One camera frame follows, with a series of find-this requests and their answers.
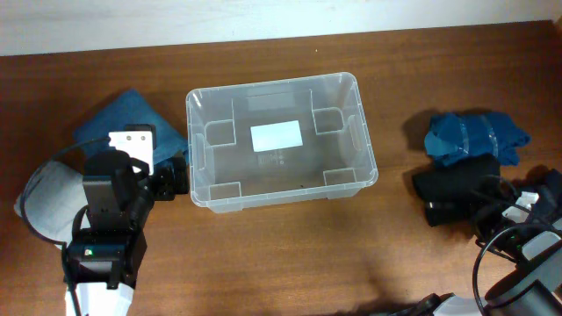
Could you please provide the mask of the black taped clothing bundle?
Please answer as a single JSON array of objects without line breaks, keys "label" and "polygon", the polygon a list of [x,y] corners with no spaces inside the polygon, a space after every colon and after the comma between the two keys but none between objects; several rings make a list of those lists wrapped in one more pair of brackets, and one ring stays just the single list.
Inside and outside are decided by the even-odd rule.
[{"label": "black taped clothing bundle", "polygon": [[494,206],[501,165],[491,154],[412,175],[417,197],[432,227],[473,220]]}]

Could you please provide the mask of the blue taped clothing bundle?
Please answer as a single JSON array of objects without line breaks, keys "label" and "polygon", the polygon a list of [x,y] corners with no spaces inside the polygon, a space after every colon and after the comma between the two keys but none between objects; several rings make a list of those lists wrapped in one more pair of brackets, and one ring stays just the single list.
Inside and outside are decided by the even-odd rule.
[{"label": "blue taped clothing bundle", "polygon": [[448,167],[484,154],[492,155],[502,166],[515,166],[520,161],[516,149],[529,142],[530,136],[506,113],[447,112],[430,119],[424,147],[438,166]]}]

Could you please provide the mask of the light blue jeans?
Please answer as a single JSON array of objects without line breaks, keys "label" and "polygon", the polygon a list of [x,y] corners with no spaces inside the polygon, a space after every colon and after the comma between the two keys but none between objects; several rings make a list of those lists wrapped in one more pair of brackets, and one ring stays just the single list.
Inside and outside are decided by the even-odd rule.
[{"label": "light blue jeans", "polygon": [[32,226],[50,240],[69,244],[74,218],[88,204],[83,175],[61,162],[49,162],[30,191],[25,213]]}]

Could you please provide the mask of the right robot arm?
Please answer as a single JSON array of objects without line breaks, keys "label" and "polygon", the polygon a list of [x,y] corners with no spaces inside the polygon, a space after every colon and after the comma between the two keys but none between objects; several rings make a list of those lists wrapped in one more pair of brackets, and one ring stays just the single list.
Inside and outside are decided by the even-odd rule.
[{"label": "right robot arm", "polygon": [[[502,241],[517,255],[515,270],[479,294],[479,267],[485,254]],[[561,316],[561,216],[543,223],[526,219],[495,233],[482,247],[472,269],[473,298],[452,295],[435,316]]]}]

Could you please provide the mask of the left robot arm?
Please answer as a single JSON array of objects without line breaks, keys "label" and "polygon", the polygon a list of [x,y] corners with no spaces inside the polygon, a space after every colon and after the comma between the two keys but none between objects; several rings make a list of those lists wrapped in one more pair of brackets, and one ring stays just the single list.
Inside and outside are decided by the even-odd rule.
[{"label": "left robot arm", "polygon": [[155,203],[189,191],[183,153],[155,166],[155,126],[128,125],[104,141],[108,149],[84,163],[87,203],[74,217],[71,242],[61,249],[69,315],[127,314],[148,247],[148,215]]}]

